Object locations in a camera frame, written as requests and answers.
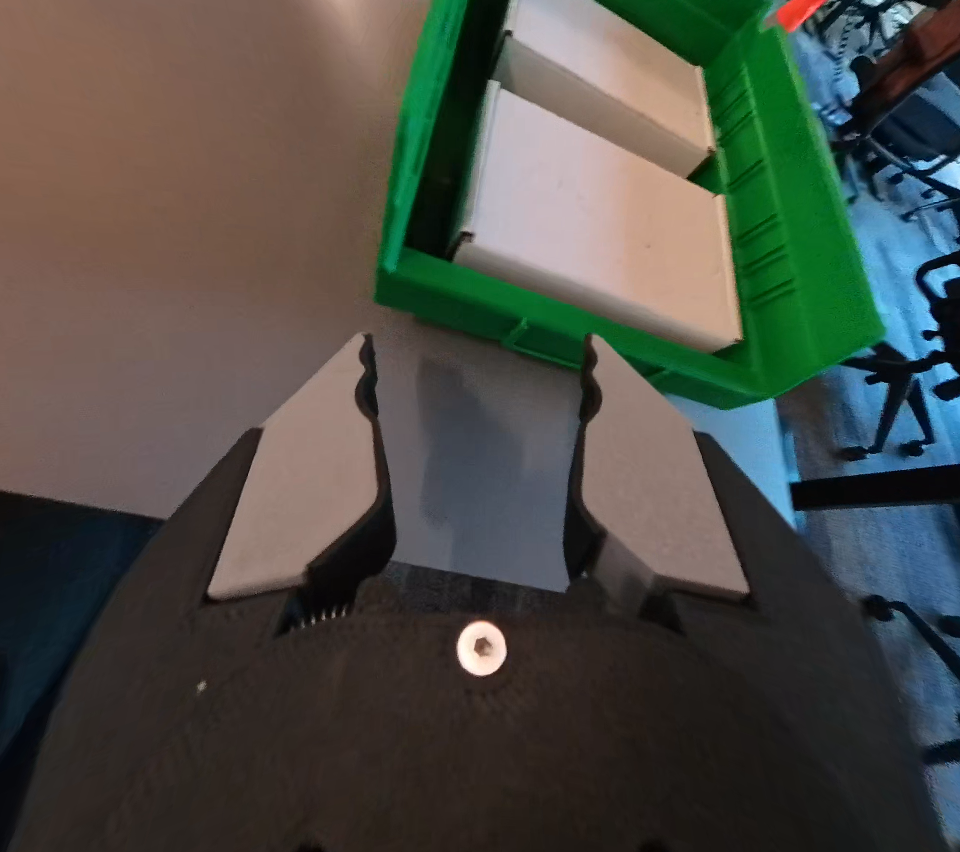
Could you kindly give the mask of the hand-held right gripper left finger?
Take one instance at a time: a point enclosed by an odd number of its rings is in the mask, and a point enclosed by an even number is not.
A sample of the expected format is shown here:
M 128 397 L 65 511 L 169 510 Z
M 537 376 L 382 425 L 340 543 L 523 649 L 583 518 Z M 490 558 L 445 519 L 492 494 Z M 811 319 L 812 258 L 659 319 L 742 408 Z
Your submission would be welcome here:
M 262 424 L 207 596 L 348 602 L 397 544 L 374 340 L 349 339 Z

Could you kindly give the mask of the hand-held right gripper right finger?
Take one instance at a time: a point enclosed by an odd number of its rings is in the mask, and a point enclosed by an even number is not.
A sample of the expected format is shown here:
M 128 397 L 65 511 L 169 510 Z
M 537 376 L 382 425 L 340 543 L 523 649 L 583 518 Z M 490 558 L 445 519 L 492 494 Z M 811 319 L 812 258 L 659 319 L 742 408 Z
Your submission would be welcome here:
M 585 337 L 563 558 L 639 613 L 678 591 L 740 603 L 750 586 L 690 422 L 597 334 Z

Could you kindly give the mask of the white cardboard box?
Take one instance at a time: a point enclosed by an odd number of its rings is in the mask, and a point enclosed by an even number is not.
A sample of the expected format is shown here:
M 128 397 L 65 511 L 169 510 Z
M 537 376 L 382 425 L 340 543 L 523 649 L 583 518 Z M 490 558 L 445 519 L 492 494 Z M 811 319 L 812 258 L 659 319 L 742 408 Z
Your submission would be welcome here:
M 716 152 L 703 68 L 595 0 L 509 0 L 491 77 L 682 178 Z
M 744 336 L 732 246 L 724 196 L 486 83 L 455 264 L 715 354 Z

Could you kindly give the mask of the green plastic bin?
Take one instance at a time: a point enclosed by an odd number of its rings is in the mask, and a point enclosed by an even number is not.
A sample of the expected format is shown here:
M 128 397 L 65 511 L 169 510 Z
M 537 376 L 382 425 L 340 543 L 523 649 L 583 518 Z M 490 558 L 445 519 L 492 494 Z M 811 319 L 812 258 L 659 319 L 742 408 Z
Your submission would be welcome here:
M 661 391 L 718 410 L 776 398 L 880 342 L 824 129 L 772 0 L 597 0 L 704 67 L 718 157 L 694 175 L 726 197 L 743 341 L 711 356 L 452 263 L 442 239 L 469 166 L 508 0 L 432 0 L 396 131 L 374 300 L 548 363 L 597 333 Z

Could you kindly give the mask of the orange object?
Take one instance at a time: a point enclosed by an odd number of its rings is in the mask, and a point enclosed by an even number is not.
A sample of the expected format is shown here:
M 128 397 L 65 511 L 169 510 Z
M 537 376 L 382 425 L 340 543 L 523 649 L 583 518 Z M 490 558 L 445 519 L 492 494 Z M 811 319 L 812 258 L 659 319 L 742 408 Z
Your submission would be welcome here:
M 829 0 L 787 0 L 769 16 L 771 26 L 793 32 L 803 26 Z

